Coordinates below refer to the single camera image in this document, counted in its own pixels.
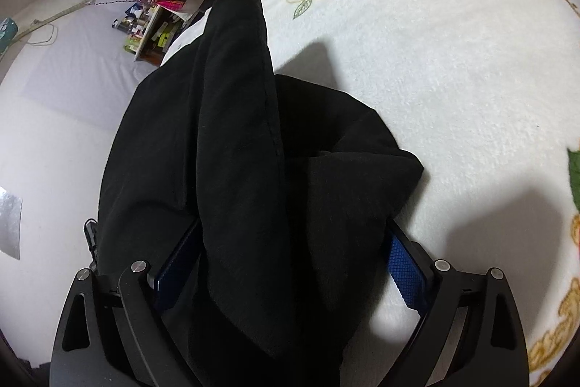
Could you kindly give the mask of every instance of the blue textured pad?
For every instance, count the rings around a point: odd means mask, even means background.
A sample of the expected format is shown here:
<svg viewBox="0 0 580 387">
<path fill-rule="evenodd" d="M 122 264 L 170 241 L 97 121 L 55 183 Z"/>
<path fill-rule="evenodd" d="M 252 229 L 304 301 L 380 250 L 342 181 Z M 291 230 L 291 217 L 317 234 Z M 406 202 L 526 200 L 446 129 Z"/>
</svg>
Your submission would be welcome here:
<svg viewBox="0 0 580 387">
<path fill-rule="evenodd" d="M 387 269 L 393 277 L 407 307 L 423 316 L 428 311 L 425 280 L 409 253 L 398 239 L 393 236 L 385 254 Z"/>
</svg>

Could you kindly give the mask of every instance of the white blanket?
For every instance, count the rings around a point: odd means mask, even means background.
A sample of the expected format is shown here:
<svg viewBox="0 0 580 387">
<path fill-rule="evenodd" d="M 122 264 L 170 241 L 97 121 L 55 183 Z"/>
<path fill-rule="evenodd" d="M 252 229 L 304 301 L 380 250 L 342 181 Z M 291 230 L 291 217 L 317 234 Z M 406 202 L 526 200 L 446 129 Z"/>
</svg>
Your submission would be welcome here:
<svg viewBox="0 0 580 387">
<path fill-rule="evenodd" d="M 262 2 L 274 69 L 375 108 L 424 164 L 399 218 L 407 234 L 459 270 L 504 270 L 539 382 L 580 317 L 567 152 L 580 141 L 580 0 Z M 417 320 L 388 280 L 345 352 L 341 385 L 376 386 Z"/>
</svg>

